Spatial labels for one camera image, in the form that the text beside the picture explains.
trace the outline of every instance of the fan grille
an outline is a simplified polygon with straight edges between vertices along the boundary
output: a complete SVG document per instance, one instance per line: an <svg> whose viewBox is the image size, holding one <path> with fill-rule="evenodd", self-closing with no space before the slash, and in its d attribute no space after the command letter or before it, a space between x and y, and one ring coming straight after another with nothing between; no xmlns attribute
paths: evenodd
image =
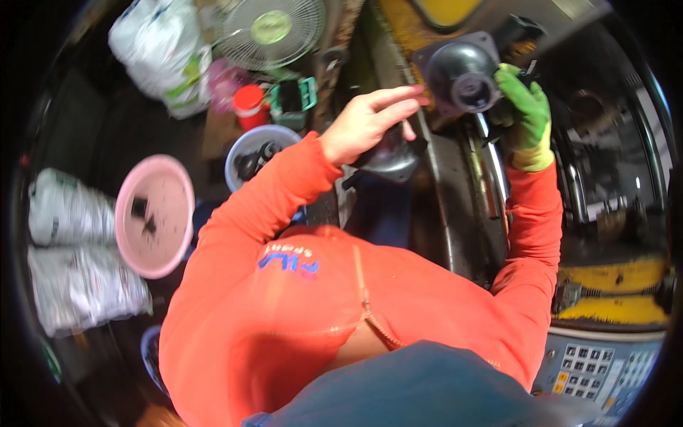
<svg viewBox="0 0 683 427"><path fill-rule="evenodd" d="M264 21L265 26L276 27L272 37L260 32L255 37ZM319 0L245 0L219 17L218 46L237 66L272 70L303 56L318 41L324 24L325 9Z"/></svg>

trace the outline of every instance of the pink plastic bowl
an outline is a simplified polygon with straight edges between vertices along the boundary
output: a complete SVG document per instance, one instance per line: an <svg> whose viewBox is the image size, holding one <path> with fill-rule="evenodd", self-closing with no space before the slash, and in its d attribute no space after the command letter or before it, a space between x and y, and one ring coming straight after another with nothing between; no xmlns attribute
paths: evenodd
<svg viewBox="0 0 683 427"><path fill-rule="evenodd" d="M147 199L145 219L131 213L133 200ZM135 165L114 208L114 234L121 256L140 276L168 276L192 240L195 192L187 170L174 157L155 154ZM145 224L154 224L154 232Z"/></svg>

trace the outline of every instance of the zipper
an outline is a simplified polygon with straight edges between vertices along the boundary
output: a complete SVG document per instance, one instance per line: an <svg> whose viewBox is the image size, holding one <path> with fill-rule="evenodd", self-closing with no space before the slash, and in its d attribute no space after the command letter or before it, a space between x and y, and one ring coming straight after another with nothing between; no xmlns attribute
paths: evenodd
<svg viewBox="0 0 683 427"><path fill-rule="evenodd" d="M379 320L377 320L375 315L372 313L367 288L365 287L365 277L363 275L363 265L361 263L361 250L358 248L357 245L353 245L353 255L356 265L356 278L358 281L359 296L361 298L361 305L365 310L363 317L373 326L373 328L375 328L375 330L377 330L377 332L382 334L384 339L391 345L391 350L397 350L401 347L405 347L406 345L403 343L403 341L390 335L379 322Z"/></svg>

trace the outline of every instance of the red bottle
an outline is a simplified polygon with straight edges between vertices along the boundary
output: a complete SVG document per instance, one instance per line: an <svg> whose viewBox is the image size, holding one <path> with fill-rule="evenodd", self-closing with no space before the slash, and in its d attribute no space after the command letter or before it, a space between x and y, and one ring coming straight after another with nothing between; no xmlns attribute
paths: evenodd
<svg viewBox="0 0 683 427"><path fill-rule="evenodd" d="M257 85L246 85L240 88L232 98L235 115L244 132L268 124L268 113L263 105L263 96L263 91Z"/></svg>

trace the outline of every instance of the green work glove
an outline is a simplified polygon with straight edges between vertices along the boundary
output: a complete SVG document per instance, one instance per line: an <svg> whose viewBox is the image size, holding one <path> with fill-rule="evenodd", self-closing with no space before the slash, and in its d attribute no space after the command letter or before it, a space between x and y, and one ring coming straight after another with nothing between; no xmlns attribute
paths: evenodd
<svg viewBox="0 0 683 427"><path fill-rule="evenodd" d="M531 89L527 89L517 78L519 72L516 66L500 64L494 78L503 95L522 115L522 120L511 129L512 167L538 172L555 159L550 150L550 106L538 83L533 82Z"/></svg>

